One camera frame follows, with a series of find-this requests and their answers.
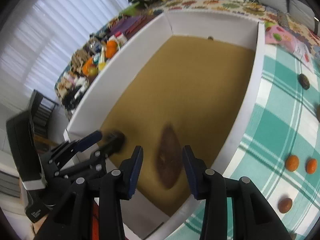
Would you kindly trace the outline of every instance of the white curtain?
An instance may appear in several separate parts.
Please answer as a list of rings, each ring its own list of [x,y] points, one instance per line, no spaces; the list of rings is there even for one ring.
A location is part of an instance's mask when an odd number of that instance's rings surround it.
[[[25,109],[33,89],[55,99],[71,55],[127,0],[21,0],[0,32],[0,103]]]

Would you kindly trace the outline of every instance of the pink package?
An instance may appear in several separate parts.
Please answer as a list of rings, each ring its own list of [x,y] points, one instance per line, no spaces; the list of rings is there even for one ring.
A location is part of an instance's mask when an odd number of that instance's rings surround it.
[[[275,44],[282,47],[313,71],[308,47],[279,25],[266,28],[266,44]]]

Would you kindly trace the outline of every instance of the black device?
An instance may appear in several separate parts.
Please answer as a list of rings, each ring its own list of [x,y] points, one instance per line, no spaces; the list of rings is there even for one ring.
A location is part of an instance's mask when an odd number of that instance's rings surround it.
[[[34,147],[28,111],[7,121],[7,133],[18,172],[28,188],[26,214],[35,222],[49,213],[35,240],[92,239],[95,197],[100,198],[99,239],[125,240],[120,200],[130,200],[135,192],[143,161],[142,147],[136,146],[130,159],[107,173],[105,158],[119,152],[125,141],[121,132],[113,132],[89,160],[62,170],[77,152],[101,139],[100,131],[79,141],[62,143],[40,156]],[[200,240],[226,240],[227,197],[232,198],[234,240],[291,239],[249,178],[227,179],[207,169],[190,146],[183,148],[182,159],[191,193],[197,200],[206,200]],[[42,178],[44,187],[38,183]]]
[[[227,239],[227,197],[232,198],[234,240],[291,240],[291,237],[260,190],[248,177],[224,178],[207,169],[186,145],[182,160],[192,195],[205,199],[200,240]]]
[[[78,178],[36,234],[34,240],[89,240],[92,236],[94,198],[99,197],[99,239],[125,239],[120,199],[135,192],[143,161],[142,147],[136,146],[130,159],[102,178]]]
[[[191,193],[206,200],[200,240],[227,239],[227,197],[232,198],[234,240],[291,240],[275,211],[261,192],[247,178],[224,178],[204,161],[195,158],[191,147],[182,150]],[[99,196],[99,239],[125,240],[120,199],[134,193],[143,150],[136,146],[132,157],[119,169],[99,179],[74,182],[63,199],[50,212],[35,240],[91,239],[93,198]]]
[[[77,152],[100,141],[102,133],[97,130],[81,140],[64,142],[38,155],[30,116],[28,110],[23,111],[9,119],[6,128],[12,157],[23,184],[21,196],[26,203],[25,213],[32,222],[37,222],[52,210],[77,178],[103,177],[107,173],[105,159],[120,151],[125,136],[118,131],[109,133],[106,144],[92,152],[88,160],[62,169]]]

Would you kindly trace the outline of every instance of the red object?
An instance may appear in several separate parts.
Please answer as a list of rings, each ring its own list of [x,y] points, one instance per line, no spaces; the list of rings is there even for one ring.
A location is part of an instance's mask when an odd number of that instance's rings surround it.
[[[171,10],[182,10],[182,7],[172,7],[169,9],[169,11],[171,11]]]
[[[116,32],[115,37],[119,37],[121,35],[121,32]]]
[[[282,32],[282,33],[284,32],[284,30],[281,29],[280,27],[277,27],[277,30],[280,31],[280,32]]]
[[[92,240],[99,240],[99,206],[95,201],[92,208]]]
[[[306,61],[309,62],[309,57],[306,53],[304,54],[304,57],[306,58]]]

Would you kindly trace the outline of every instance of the teal plaid tablecloth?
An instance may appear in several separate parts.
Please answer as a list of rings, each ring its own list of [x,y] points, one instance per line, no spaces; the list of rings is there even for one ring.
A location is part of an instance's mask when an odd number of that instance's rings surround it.
[[[289,232],[304,239],[320,216],[320,168],[305,171],[309,158],[320,160],[320,129],[316,107],[320,103],[320,73],[316,63],[309,70],[289,53],[265,46],[262,79],[254,110],[242,141],[223,176],[247,176],[263,193]],[[305,74],[310,88],[304,90],[298,74]],[[294,172],[284,167],[289,154],[299,157]],[[293,200],[286,214],[278,211],[283,196]],[[228,199],[228,240],[233,236],[231,200]],[[166,240],[199,239],[204,201]]]

